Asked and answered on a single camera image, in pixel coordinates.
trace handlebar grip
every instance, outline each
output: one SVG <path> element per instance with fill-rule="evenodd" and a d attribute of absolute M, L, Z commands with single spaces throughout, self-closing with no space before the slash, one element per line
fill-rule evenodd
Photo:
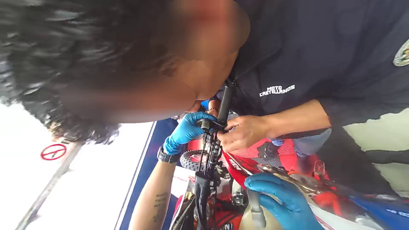
<path fill-rule="evenodd" d="M 217 116 L 218 122 L 223 122 L 223 123 L 227 122 L 227 117 L 229 116 L 229 111 L 230 111 L 230 101 L 231 101 L 231 97 L 233 96 L 233 93 L 234 93 L 233 88 L 225 86 L 222 101 L 220 103 L 219 115 Z"/>

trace round patch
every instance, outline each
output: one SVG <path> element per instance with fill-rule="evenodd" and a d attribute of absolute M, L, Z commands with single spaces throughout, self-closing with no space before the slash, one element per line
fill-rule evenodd
<path fill-rule="evenodd" d="M 409 65 L 409 40 L 407 40 L 398 50 L 395 59 L 393 60 L 393 64 L 396 66 Z"/>

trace embroidered logo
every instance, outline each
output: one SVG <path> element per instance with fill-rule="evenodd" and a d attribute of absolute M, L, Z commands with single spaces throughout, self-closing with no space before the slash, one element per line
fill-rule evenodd
<path fill-rule="evenodd" d="M 264 92 L 261 92 L 259 95 L 260 97 L 262 97 L 262 96 L 270 95 L 270 94 L 283 94 L 293 89 L 295 89 L 295 85 L 288 86 L 285 89 L 283 89 L 282 86 L 271 86 L 271 87 L 267 87 L 267 90 Z"/>
<path fill-rule="evenodd" d="M 395 55 L 393 64 L 396 66 L 405 66 L 409 65 L 409 40 L 402 45 Z"/>

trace gloved hand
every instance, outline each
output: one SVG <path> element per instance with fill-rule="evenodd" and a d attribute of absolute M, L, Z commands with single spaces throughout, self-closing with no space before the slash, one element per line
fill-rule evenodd
<path fill-rule="evenodd" d="M 183 118 L 182 122 L 175 128 L 173 133 L 168 136 L 163 144 L 163 150 L 168 155 L 180 153 L 182 144 L 191 141 L 195 136 L 203 134 L 200 126 L 196 126 L 196 121 L 202 118 L 216 121 L 217 119 L 205 112 L 189 113 Z"/>
<path fill-rule="evenodd" d="M 246 178 L 244 185 L 260 194 L 260 205 L 273 214 L 284 230 L 323 230 L 315 219 L 304 195 L 298 188 L 280 178 L 259 173 Z M 268 195 L 279 198 L 281 204 Z"/>

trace bare hand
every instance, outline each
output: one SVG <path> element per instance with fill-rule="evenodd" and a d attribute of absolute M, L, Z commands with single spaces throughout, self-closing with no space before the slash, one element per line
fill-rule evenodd
<path fill-rule="evenodd" d="M 213 115 L 214 117 L 217 117 L 219 115 L 219 111 L 217 111 L 217 109 L 212 109 L 208 112 L 208 114 Z"/>
<path fill-rule="evenodd" d="M 267 137 L 268 123 L 263 117 L 241 116 L 227 122 L 226 130 L 229 133 L 218 132 L 223 150 L 231 152 L 237 149 L 245 149 L 252 146 L 257 141 Z"/>

